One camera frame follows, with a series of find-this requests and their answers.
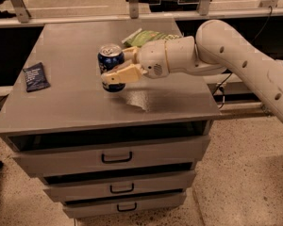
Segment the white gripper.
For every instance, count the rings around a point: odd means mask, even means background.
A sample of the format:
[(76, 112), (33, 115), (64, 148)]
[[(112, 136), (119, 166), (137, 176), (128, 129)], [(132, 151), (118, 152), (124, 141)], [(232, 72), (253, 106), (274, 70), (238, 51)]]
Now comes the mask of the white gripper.
[(102, 81), (116, 85), (137, 82), (143, 75), (152, 79), (168, 76), (165, 43), (165, 40), (153, 40), (140, 49), (137, 46), (125, 48), (123, 53), (127, 61), (103, 73)]

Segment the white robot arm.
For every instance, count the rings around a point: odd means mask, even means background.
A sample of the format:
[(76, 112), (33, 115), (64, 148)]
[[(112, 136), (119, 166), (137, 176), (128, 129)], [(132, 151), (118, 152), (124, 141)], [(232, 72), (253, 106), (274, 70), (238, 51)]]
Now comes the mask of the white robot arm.
[(283, 123), (283, 65), (221, 20), (202, 23), (193, 37), (152, 40), (124, 53), (123, 64), (101, 74), (104, 83), (134, 83), (143, 76), (157, 79), (170, 73), (214, 75), (230, 70)]

